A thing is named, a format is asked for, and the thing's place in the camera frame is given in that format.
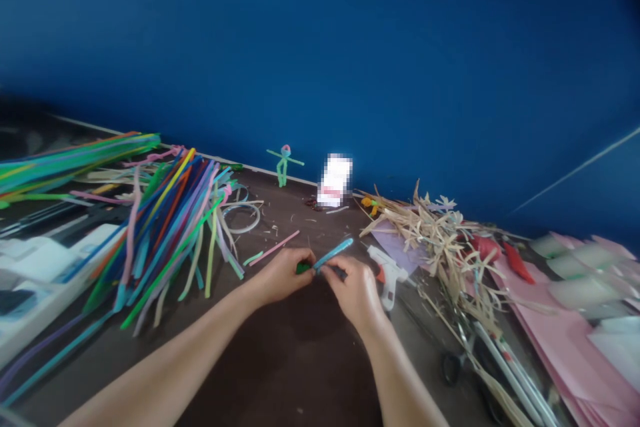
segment pipe cleaner figure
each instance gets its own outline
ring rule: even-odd
[[[297,163],[298,165],[305,165],[304,162],[301,162],[296,159],[291,158],[291,147],[288,145],[284,145],[280,149],[280,153],[276,153],[273,150],[267,150],[271,155],[275,155],[276,157],[280,157],[281,160],[275,166],[275,171],[278,173],[278,183],[280,184],[280,188],[287,185],[287,163],[292,161]]]

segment wall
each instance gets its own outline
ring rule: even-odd
[[[640,132],[501,225],[533,237],[550,227],[578,238],[596,234],[627,246],[640,258],[639,173]]]
[[[0,20],[0,83],[57,113],[269,169],[289,143],[312,180],[348,153],[356,187],[420,177],[482,220],[640,123],[632,0],[0,0]]]

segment white glue gun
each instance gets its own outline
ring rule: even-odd
[[[412,286],[415,286],[415,282],[409,279],[409,274],[406,270],[398,267],[398,264],[379,248],[369,246],[367,253],[380,267],[380,273],[376,278],[385,285],[380,300],[382,301],[383,308],[389,312],[395,303],[395,282],[409,280]]]

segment workbench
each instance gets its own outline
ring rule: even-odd
[[[86,127],[64,122],[55,122],[55,128],[64,132],[60,136],[65,138],[74,135],[107,136],[103,132],[92,132]],[[278,188],[275,175],[250,169],[233,177],[249,188],[250,199],[265,201],[260,224],[239,236],[237,247],[241,261],[300,230],[301,233],[287,247],[311,247],[319,258],[351,236],[356,242],[345,253],[377,270],[366,253],[366,247],[358,241],[360,231],[370,220],[353,199],[347,202],[349,209],[327,215],[305,205],[305,201],[316,193],[313,185],[289,180],[286,187]],[[4,217],[0,220],[0,228],[47,205],[47,202],[14,205],[0,213],[0,217]],[[229,225],[232,228],[247,225],[248,217],[242,209],[237,210],[235,215],[229,214]],[[371,236],[363,240],[377,245]],[[208,245],[207,234],[205,245]],[[205,257],[201,256],[201,266],[206,262]],[[531,253],[526,260],[538,265],[540,262]],[[265,264],[266,261],[262,261],[248,268],[247,278],[255,275]],[[111,318],[100,333],[16,403],[15,411],[38,426],[58,424],[116,377],[182,332],[241,283],[231,266],[223,262],[219,250],[216,250],[213,272],[210,299],[205,299],[204,293],[194,286],[187,299],[178,302],[177,296],[184,285],[184,281],[178,279],[175,288],[169,290],[160,326],[154,329],[148,325],[139,338],[132,338],[132,328],[120,330],[124,312]],[[180,275],[186,276],[186,269],[182,269]],[[429,278],[422,271],[416,272],[412,278],[426,282],[425,289],[431,298],[441,300],[436,279]],[[68,307],[34,343],[75,317],[87,295],[85,293]],[[445,350],[462,352],[443,322],[433,311],[427,311],[415,289],[401,284],[397,288],[397,297],[403,302],[396,302],[391,312],[393,326],[450,425],[492,425],[477,390],[477,378],[468,363],[457,387],[446,387],[443,382],[440,371],[442,353]],[[508,342],[532,377],[543,385],[543,392],[548,391],[546,371],[517,320],[511,312],[499,314],[499,317]],[[84,322],[79,329],[89,323]],[[16,377],[13,387],[38,369],[64,342],[38,354]],[[326,281],[318,277],[308,288],[252,315],[241,326],[178,424],[251,427],[381,425],[380,407],[366,351]]]

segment forearm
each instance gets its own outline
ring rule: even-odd
[[[391,322],[380,319],[361,332],[373,367],[385,427],[446,426],[398,339]]]
[[[62,425],[174,425],[240,325],[260,306],[249,284],[237,288]]]

